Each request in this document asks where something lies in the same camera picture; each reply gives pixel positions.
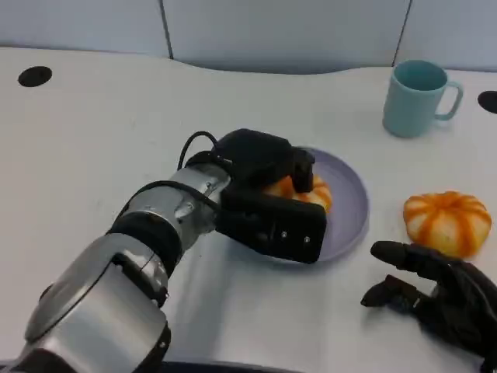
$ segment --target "black cable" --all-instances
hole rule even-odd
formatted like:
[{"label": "black cable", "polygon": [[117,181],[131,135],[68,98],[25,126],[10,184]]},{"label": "black cable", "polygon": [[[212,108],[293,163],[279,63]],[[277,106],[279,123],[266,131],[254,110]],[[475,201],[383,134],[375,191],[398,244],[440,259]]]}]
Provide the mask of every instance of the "black cable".
[{"label": "black cable", "polygon": [[178,183],[177,181],[172,181],[172,180],[159,180],[159,181],[154,181],[152,183],[149,183],[142,188],[140,188],[133,196],[129,199],[128,202],[124,205],[123,209],[120,211],[120,213],[117,215],[116,220],[119,219],[124,212],[129,208],[130,202],[135,198],[138,194],[145,192],[146,190],[150,190],[153,188],[157,187],[170,187],[172,189],[177,189],[177,190],[182,190],[184,192],[187,192],[194,200],[198,200],[202,202],[203,204],[207,205],[208,207],[212,208],[214,211],[219,212],[221,211],[221,206],[211,200],[209,197],[205,196],[201,192],[199,192],[197,189],[183,184],[183,183]]},{"label": "black cable", "polygon": [[[206,138],[209,138],[209,140],[212,141],[214,149],[217,147],[217,140],[210,132],[207,131],[195,132],[188,138],[188,140],[186,140],[186,143],[183,145],[181,155],[179,156],[178,169],[183,168],[183,162],[185,160],[186,152],[188,151],[189,146],[192,144],[192,141],[198,138],[199,136],[205,136]],[[219,206],[219,204],[215,203],[213,200],[211,200],[209,197],[199,192],[197,189],[183,183],[178,183],[177,181],[159,180],[143,186],[135,194],[133,194],[133,196],[128,200],[128,202],[126,202],[122,210],[117,215],[116,220],[120,218],[124,214],[124,212],[129,208],[130,202],[131,200],[133,200],[133,198],[135,198],[138,194],[145,192],[146,190],[150,190],[156,187],[170,187],[173,189],[182,190],[184,192],[187,192],[194,200],[198,200],[204,203],[208,207],[212,208],[214,211],[216,212],[221,211],[221,206]]]},{"label": "black cable", "polygon": [[182,169],[183,168],[183,162],[185,160],[185,155],[186,152],[188,151],[189,146],[192,144],[192,141],[198,138],[199,136],[205,136],[206,138],[209,138],[209,140],[212,141],[212,145],[214,146],[214,149],[217,147],[217,140],[216,138],[207,131],[197,131],[194,134],[192,134],[188,140],[186,140],[186,143],[183,145],[183,149],[181,151],[181,155],[179,156],[179,162],[178,162],[178,168],[177,169]]}]

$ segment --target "pumpkin-shaped bun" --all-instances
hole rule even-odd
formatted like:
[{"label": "pumpkin-shaped bun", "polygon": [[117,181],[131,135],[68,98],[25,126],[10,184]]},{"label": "pumpkin-shaped bun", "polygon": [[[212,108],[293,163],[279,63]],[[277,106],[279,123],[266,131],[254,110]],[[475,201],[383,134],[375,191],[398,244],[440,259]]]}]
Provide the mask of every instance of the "pumpkin-shaped bun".
[{"label": "pumpkin-shaped bun", "polygon": [[412,241],[458,258],[475,254],[492,225],[483,203],[459,192],[410,197],[404,221]]},{"label": "pumpkin-shaped bun", "polygon": [[297,193],[294,189],[292,179],[287,176],[279,182],[268,186],[264,190],[264,193],[276,197],[301,200],[310,204],[319,204],[326,212],[329,212],[332,208],[333,199],[328,184],[318,175],[314,175],[312,182],[314,187],[312,191],[309,193]]}]

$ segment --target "black hole in table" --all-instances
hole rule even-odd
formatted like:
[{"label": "black hole in table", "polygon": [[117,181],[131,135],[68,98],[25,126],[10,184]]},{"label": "black hole in table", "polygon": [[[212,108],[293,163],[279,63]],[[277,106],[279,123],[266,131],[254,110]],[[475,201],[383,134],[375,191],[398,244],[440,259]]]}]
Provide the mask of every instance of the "black hole in table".
[{"label": "black hole in table", "polygon": [[52,77],[52,71],[46,66],[34,66],[24,70],[17,81],[23,87],[37,87],[45,84]]},{"label": "black hole in table", "polygon": [[478,96],[480,106],[490,113],[497,114],[497,92],[486,91]]}]

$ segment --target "white table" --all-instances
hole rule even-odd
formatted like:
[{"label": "white table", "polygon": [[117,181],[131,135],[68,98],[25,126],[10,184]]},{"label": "white table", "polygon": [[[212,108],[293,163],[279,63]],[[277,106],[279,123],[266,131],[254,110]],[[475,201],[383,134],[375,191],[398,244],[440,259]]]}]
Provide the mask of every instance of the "white table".
[{"label": "white table", "polygon": [[[41,291],[108,229],[127,198],[173,174],[192,132],[221,137],[250,127],[348,162],[370,196],[369,233],[349,255],[316,267],[274,263],[217,233],[199,240],[170,282],[167,357],[323,373],[475,371],[478,359],[360,299],[396,272],[369,248],[378,239],[407,241],[401,208],[412,194],[473,193],[497,218],[497,116],[477,104],[480,92],[497,88],[497,75],[451,71],[466,89],[451,126],[401,140],[381,126],[390,68],[262,75],[19,49],[0,49],[0,61],[0,358],[17,355]],[[34,65],[52,68],[53,78],[21,87],[18,74]],[[193,150],[207,146],[199,140]],[[494,232],[474,263],[497,281]]]}]

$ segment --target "light blue mug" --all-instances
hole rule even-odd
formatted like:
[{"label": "light blue mug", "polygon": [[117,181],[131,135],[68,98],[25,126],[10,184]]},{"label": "light blue mug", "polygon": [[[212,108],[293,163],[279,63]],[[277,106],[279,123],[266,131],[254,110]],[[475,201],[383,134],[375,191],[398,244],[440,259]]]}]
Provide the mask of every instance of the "light blue mug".
[{"label": "light blue mug", "polygon": [[[457,89],[457,98],[447,114],[436,108],[446,87]],[[384,106],[383,125],[392,134],[415,138],[425,133],[433,120],[450,120],[463,98],[463,87],[449,82],[446,72],[427,61],[406,61],[397,65],[391,76]]]}]

